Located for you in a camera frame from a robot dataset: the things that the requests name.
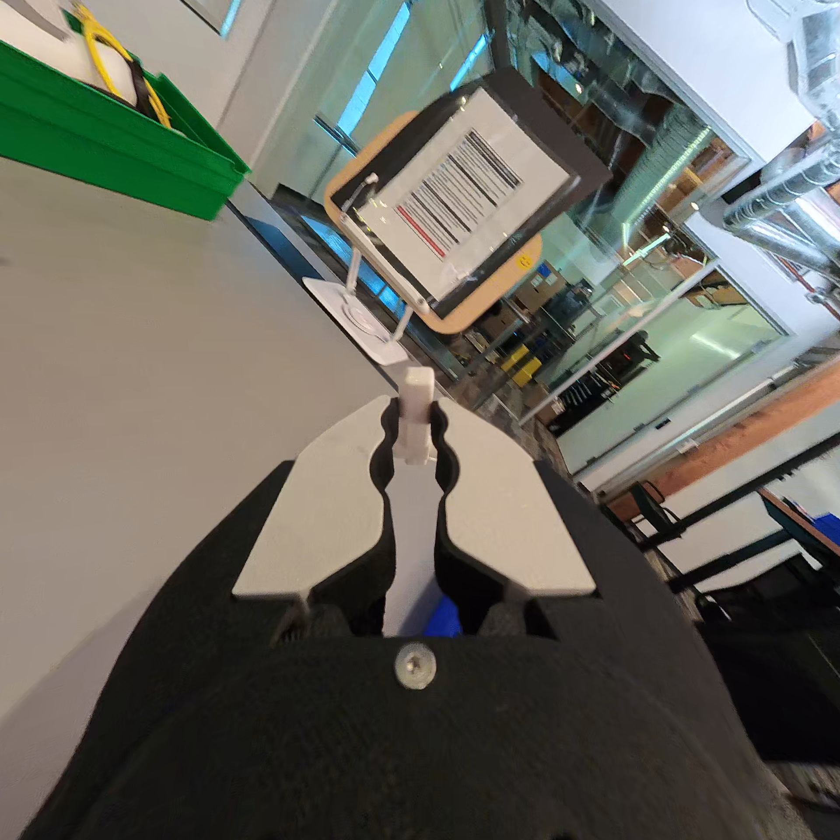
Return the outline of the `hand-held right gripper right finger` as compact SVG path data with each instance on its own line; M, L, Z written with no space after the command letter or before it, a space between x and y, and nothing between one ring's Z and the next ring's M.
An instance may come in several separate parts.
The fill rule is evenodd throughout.
M478 634L498 605L593 595L593 575L529 453L451 399L436 401L429 419L442 491L435 578L462 632Z

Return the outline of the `silver ventilation duct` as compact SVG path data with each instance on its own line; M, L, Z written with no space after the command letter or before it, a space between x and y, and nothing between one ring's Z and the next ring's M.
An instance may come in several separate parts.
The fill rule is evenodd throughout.
M762 182L724 213L736 238L813 271L838 287L838 204L827 188L839 178L839 2L747 2L786 48L791 87L822 126L812 150L790 145L764 167Z

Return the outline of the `instruction sheet display stand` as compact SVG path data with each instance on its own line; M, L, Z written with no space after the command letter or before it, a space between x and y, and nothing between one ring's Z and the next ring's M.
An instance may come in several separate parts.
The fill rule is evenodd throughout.
M524 118L527 128L555 154L561 163L580 177L557 203L544 205L535 218L513 237L512 245L501 249L501 257L490 260L493 271L483 281L459 288L440 304L427 300L428 313L418 317L436 333L461 333L504 297L541 260L541 232L558 216L594 194L611 178L607 166L543 99L541 91L514 68L493 70L485 76L448 92L420 112L408 112L395 120L348 163L329 183L324 207L338 226L340 207L363 178L371 173L393 175L418 152L432 133L455 110L461 97L487 88L502 103ZM400 273L404 267L382 246L375 246Z

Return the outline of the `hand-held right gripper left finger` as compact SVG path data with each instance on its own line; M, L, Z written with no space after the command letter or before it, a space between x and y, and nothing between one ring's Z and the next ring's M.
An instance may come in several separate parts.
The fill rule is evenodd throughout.
M232 588L245 602L334 606L359 636L382 636L396 576L387 495L400 408L378 396L296 458Z

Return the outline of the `glass railing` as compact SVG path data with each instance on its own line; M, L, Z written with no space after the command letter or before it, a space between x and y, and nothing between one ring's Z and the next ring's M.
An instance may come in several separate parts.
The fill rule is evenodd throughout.
M328 182L396 117L511 66L612 178L542 231L545 267L509 299L569 334L601 287L659 297L708 254L685 220L744 166L733 149L599 14L604 2L340 1L328 14L259 164L284 222L339 280L351 245L324 209Z

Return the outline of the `grey desk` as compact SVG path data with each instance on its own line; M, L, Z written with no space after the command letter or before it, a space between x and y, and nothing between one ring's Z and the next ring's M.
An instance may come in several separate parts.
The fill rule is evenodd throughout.
M187 551L391 389L233 211L2 161L2 838Z

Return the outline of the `wooden top high table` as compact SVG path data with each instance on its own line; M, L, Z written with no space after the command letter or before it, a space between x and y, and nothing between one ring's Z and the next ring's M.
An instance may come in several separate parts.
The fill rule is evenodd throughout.
M826 573L837 585L839 583L838 538L826 535L817 527L815 520L807 517L788 500L779 498L766 489L759 489L758 495L769 516L819 564L820 571Z

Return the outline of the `green plastic bin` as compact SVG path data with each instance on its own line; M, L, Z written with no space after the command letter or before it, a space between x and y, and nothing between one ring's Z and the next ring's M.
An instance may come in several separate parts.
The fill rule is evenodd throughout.
M2 43L2 157L214 220L249 168L169 78L146 80L170 128Z

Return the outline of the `white document stand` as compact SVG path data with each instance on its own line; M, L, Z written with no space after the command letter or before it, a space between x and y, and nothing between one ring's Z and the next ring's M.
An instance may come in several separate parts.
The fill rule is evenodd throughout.
M402 337L412 315L416 312L428 313L429 306L424 295L391 265L352 218L355 200L359 196L368 199L375 193L378 181L376 173L365 176L340 207L338 226L352 246L344 283L311 277L304 277L302 282L319 305L373 362L381 367L389 367L408 362L409 355L401 343ZM375 270L385 285L403 302L402 315L393 331L389 331L357 297L356 287L363 263Z

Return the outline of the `laminated instruction sheet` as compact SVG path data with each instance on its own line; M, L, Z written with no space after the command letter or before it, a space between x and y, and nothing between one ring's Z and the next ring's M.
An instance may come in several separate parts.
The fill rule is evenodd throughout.
M438 305L493 271L490 260L580 177L487 88L452 115L393 175L378 175L353 212Z

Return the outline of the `white roll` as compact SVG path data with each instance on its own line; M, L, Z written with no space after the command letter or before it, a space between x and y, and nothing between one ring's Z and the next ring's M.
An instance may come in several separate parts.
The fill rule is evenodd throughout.
M74 29L67 2L2 1L1 40L66 76L139 104L142 72L130 54L95 24Z

